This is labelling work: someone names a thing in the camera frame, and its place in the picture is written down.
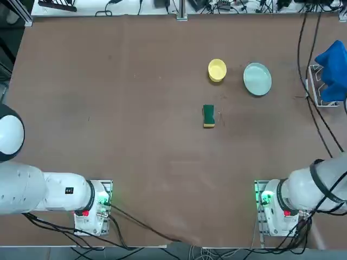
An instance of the light blue plate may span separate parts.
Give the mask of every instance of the light blue plate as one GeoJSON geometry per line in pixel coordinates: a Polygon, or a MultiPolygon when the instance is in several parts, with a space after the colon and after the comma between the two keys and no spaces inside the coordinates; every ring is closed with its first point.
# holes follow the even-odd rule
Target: light blue plate
{"type": "Polygon", "coordinates": [[[243,81],[248,91],[256,96],[268,93],[272,84],[269,70],[260,63],[251,63],[245,68],[243,81]]]}

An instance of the brown table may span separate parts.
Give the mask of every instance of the brown table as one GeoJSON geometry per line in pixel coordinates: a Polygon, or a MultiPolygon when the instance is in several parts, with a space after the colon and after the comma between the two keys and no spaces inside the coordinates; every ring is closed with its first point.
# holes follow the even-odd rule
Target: brown table
{"type": "MultiPolygon", "coordinates": [[[[316,19],[307,21],[303,70],[316,19]]],[[[8,97],[26,127],[15,160],[43,171],[112,179],[117,205],[171,237],[249,247],[254,180],[286,177],[328,158],[306,101],[295,97],[304,93],[296,65],[301,23],[299,15],[190,16],[188,22],[170,16],[40,19],[25,30],[8,97]],[[218,57],[228,74],[215,86],[207,65],[218,57]],[[272,73],[264,97],[243,86],[250,62],[272,73]],[[222,111],[225,126],[217,121],[214,129],[203,129],[205,103],[222,111]]],[[[324,15],[314,57],[337,38],[346,43],[346,29],[336,15],[324,15]]],[[[342,107],[322,113],[347,147],[342,107]]],[[[68,212],[43,216],[73,225],[68,212]]],[[[117,218],[129,245],[167,243],[117,218]]],[[[319,238],[320,248],[346,248],[339,239],[347,232],[345,221],[316,217],[311,246],[319,238]]],[[[22,216],[1,216],[1,228],[1,245],[72,244],[22,216]]],[[[266,245],[277,244],[266,238],[266,245]]]]}

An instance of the yellow bowl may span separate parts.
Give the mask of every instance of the yellow bowl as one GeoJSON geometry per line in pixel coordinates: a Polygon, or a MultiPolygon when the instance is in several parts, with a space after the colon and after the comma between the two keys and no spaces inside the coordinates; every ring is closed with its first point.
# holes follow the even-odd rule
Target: yellow bowl
{"type": "Polygon", "coordinates": [[[220,60],[219,58],[215,58],[214,60],[211,60],[208,64],[208,75],[210,76],[210,79],[214,82],[220,82],[227,73],[227,66],[226,64],[220,60]]]}

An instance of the green sponge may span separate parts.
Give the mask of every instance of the green sponge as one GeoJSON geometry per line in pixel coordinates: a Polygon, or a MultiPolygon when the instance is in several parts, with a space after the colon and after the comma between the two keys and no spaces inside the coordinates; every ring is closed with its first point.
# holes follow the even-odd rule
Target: green sponge
{"type": "Polygon", "coordinates": [[[215,107],[214,105],[203,105],[204,128],[215,127],[215,107]]]}

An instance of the blue towel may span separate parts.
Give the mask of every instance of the blue towel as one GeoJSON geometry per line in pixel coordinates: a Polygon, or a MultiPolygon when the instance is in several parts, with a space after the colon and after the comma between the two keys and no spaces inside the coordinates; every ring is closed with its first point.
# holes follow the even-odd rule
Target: blue towel
{"type": "Polygon", "coordinates": [[[315,61],[323,66],[322,81],[328,86],[322,91],[322,100],[344,101],[347,95],[347,51],[343,43],[335,41],[315,61]]]}

